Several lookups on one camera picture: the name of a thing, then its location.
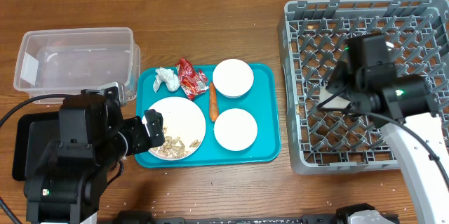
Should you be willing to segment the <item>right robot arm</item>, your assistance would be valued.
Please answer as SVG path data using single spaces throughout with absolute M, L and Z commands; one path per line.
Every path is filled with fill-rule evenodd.
M 398 75 L 382 34 L 345 41 L 317 109 L 367 116 L 403 174 L 420 223 L 448 222 L 448 151 L 438 105 L 424 77 Z

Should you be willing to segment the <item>orange carrot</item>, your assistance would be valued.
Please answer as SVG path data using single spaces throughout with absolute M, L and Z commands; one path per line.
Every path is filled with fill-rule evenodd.
M 210 82 L 210 99 L 209 99 L 209 116 L 212 122 L 215 122 L 219 116 L 219 109 L 217 104 L 217 93 L 213 82 Z

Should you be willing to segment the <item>white plate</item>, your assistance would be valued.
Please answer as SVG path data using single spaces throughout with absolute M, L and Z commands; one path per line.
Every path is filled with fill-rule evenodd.
M 188 98 L 168 97 L 156 101 L 148 110 L 162 114 L 163 126 L 173 130 L 200 131 L 206 135 L 206 119 L 197 104 Z

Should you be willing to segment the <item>white tissue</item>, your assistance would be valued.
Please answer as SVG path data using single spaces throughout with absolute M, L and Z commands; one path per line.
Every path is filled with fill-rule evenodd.
M 179 89 L 180 80 L 178 78 L 178 75 L 176 75 L 176 73 L 174 73 L 172 69 L 160 67 L 155 69 L 155 72 L 156 76 L 153 83 L 153 89 L 155 93 L 159 90 L 162 83 L 166 84 L 166 87 L 170 92 L 175 92 Z

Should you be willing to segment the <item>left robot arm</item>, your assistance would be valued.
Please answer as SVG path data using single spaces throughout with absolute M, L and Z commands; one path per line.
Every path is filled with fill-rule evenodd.
M 47 144 L 25 181 L 31 223 L 84 222 L 98 212 L 110 170 L 124 157 L 165 142 L 161 113 L 124 119 L 119 105 L 97 93 L 65 98 L 58 128 L 58 138 Z

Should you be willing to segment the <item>white cup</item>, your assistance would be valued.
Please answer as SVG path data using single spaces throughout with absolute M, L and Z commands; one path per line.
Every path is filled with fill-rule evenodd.
M 327 99 L 329 99 L 332 96 L 332 93 L 329 93 L 325 87 L 321 88 L 319 92 L 319 103 L 325 102 Z M 335 98 L 329 100 L 326 104 L 322 105 L 323 108 L 337 108 L 337 109 L 343 109 L 346 108 L 350 102 L 348 100 L 345 100 L 344 98 L 341 98 L 339 96 L 336 96 Z

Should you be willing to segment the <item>white bowl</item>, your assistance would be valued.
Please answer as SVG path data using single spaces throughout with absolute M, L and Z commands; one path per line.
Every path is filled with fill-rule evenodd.
M 239 98 L 249 92 L 254 73 L 248 63 L 239 59 L 227 59 L 213 70 L 213 84 L 225 97 Z
M 247 111 L 232 108 L 222 112 L 215 121 L 214 136 L 226 150 L 238 152 L 249 148 L 257 138 L 255 118 Z

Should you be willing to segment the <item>red snack wrapper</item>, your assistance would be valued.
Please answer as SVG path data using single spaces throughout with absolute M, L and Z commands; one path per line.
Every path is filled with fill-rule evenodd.
M 190 61 L 180 58 L 175 66 L 180 86 L 188 99 L 193 100 L 209 89 L 209 80 L 205 73 L 200 69 L 196 70 Z

